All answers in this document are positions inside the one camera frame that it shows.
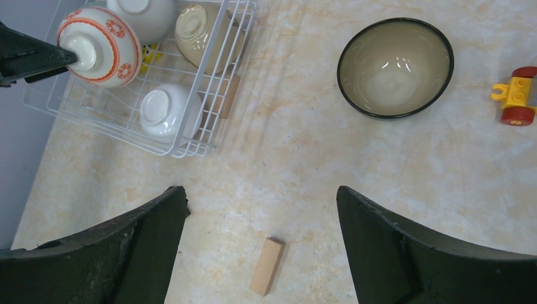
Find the beige bowl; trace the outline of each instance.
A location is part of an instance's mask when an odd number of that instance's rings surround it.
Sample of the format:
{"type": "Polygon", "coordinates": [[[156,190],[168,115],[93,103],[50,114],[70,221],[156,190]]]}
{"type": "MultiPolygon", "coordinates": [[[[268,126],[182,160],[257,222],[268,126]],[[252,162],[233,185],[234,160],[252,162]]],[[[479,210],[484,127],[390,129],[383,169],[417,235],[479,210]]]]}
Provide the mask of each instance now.
{"type": "Polygon", "coordinates": [[[394,18],[363,29],[345,47],[338,84],[349,104],[378,118],[427,108],[447,88],[454,68],[448,39],[420,20],[394,18]]]}
{"type": "MultiPolygon", "coordinates": [[[[209,37],[217,21],[218,11],[220,11],[220,5],[216,3],[191,5],[179,15],[175,24],[175,41],[177,47],[185,58],[196,67],[200,66],[203,54],[208,47],[209,37]]],[[[228,58],[231,64],[237,59],[243,48],[244,33],[231,17],[232,14],[226,11],[220,28],[216,32],[216,41],[209,56],[207,66],[205,66],[205,73],[209,75],[213,71],[215,73],[222,72],[226,67],[228,58]],[[226,40],[225,37],[228,30],[229,36],[226,40]],[[237,44],[233,48],[235,38],[237,39],[237,44]],[[220,52],[222,53],[222,57],[217,64],[220,52]]]]}

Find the white bowl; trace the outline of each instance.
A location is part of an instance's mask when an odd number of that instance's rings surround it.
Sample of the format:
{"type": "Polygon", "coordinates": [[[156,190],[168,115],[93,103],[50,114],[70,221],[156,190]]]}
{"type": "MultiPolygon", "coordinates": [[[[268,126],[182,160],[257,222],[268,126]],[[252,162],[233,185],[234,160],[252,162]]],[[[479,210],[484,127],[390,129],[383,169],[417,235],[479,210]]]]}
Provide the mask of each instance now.
{"type": "Polygon", "coordinates": [[[101,87],[125,86],[136,78],[142,47],[132,28],[106,8],[81,8],[60,23],[58,45],[77,55],[68,69],[101,87]]]}
{"type": "Polygon", "coordinates": [[[143,44],[164,39],[179,14],[173,0],[106,0],[106,7],[128,22],[143,44]]]}
{"type": "MultiPolygon", "coordinates": [[[[201,98],[194,94],[191,111],[185,113],[190,88],[177,84],[162,84],[149,92],[140,105],[142,129],[161,143],[172,143],[181,125],[181,117],[187,119],[184,137],[193,138],[201,124],[201,98]]],[[[187,143],[181,140],[179,146],[187,143]]]]}

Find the red floral pattern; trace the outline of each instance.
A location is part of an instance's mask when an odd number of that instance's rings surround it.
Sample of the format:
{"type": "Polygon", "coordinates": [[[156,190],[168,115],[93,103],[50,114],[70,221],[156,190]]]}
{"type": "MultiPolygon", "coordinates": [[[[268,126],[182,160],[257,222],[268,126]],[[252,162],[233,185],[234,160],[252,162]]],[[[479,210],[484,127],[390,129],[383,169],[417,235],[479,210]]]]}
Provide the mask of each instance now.
{"type": "Polygon", "coordinates": [[[75,17],[78,16],[81,12],[82,12],[81,9],[77,9],[76,11],[74,11],[74,12],[70,13],[69,15],[67,15],[67,17],[65,17],[65,20],[69,20],[69,19],[75,18],[75,17]]]}
{"type": "Polygon", "coordinates": [[[130,63],[125,63],[119,68],[118,78],[127,79],[132,75],[133,72],[132,65],[130,63]]]}
{"type": "Polygon", "coordinates": [[[123,28],[123,25],[117,23],[116,21],[112,19],[107,20],[106,27],[108,28],[108,31],[116,37],[125,37],[125,29],[123,28]]]}

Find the marble countertop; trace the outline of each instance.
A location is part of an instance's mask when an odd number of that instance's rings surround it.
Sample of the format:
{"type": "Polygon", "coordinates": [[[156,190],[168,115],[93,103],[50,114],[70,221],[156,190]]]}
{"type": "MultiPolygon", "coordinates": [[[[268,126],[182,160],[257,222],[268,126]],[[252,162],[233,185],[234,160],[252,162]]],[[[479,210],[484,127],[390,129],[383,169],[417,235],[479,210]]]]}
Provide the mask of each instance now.
{"type": "Polygon", "coordinates": [[[206,157],[155,156],[57,120],[13,248],[131,210],[170,185],[187,219],[167,303],[356,303],[336,210],[347,185],[473,243],[537,254],[536,128],[498,122],[491,85],[535,62],[537,3],[258,0],[231,116],[206,157]],[[336,84],[345,44],[407,16],[449,38],[455,73],[422,113],[374,120],[336,84]],[[248,290],[263,240],[287,242],[272,292],[248,290]]]}

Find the bowl with red floral pattern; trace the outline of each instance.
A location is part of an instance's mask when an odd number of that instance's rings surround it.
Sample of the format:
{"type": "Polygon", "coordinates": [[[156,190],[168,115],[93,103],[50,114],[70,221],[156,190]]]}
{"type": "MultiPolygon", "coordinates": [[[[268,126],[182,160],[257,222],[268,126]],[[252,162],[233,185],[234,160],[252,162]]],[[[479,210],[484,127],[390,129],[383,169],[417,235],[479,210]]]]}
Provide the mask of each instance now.
{"type": "Polygon", "coordinates": [[[142,48],[129,24],[99,6],[67,15],[58,29],[58,45],[77,55],[67,68],[82,80],[100,87],[122,87],[136,78],[142,48]]]}

